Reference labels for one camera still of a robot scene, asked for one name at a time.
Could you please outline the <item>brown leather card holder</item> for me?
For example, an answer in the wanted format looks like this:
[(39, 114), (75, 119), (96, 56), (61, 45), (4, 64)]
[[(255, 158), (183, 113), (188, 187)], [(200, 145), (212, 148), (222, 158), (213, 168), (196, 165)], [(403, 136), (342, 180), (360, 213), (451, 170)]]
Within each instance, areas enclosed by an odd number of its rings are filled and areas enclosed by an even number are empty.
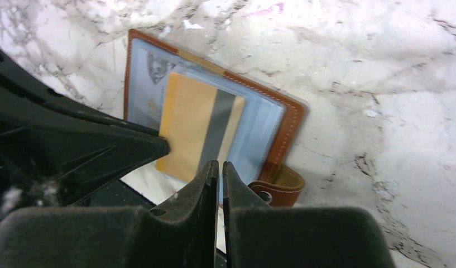
[(225, 161), (231, 162), (242, 182), (253, 192), (266, 197), (269, 205), (294, 205), (304, 187), (304, 181), (298, 173), (284, 164), (284, 158), (304, 116), (304, 106), (276, 90), (142, 31), (131, 29), (128, 32), (124, 80), (124, 118), (130, 122), (132, 121), (128, 115), (131, 107), (131, 65), (135, 51), (139, 48), (160, 54), (175, 63), (176, 67), (170, 73), (186, 75), (245, 99), (242, 117)]

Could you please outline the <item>white VIP credit card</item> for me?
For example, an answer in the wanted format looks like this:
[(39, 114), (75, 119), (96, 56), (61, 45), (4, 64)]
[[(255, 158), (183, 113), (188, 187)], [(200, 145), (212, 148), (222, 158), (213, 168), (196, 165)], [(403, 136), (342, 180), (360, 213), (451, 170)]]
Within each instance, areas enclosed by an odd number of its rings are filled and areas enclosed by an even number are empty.
[(158, 130), (165, 96), (167, 76), (176, 67), (160, 54), (136, 49), (131, 65), (128, 118), (139, 125)]

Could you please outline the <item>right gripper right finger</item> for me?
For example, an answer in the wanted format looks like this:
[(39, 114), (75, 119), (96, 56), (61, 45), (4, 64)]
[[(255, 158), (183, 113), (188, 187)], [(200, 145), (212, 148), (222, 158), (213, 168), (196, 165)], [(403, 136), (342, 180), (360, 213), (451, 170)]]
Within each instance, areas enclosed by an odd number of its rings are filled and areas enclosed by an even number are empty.
[(355, 207), (272, 207), (223, 164), (228, 267), (394, 267), (373, 217)]

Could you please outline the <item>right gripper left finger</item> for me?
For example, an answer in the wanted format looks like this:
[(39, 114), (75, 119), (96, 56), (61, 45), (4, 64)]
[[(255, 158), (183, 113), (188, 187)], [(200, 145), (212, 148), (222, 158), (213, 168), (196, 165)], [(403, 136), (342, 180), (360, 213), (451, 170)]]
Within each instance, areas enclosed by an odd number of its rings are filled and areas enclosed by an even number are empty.
[(0, 224), (0, 267), (214, 267), (219, 164), (160, 205), (24, 208)]

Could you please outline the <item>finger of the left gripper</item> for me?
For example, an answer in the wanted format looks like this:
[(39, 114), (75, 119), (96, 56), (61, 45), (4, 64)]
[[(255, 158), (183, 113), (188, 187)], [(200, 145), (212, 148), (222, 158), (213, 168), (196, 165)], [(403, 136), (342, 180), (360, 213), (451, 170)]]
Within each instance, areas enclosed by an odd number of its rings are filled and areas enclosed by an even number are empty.
[(81, 203), (168, 153), (157, 131), (57, 93), (0, 49), (0, 218)]

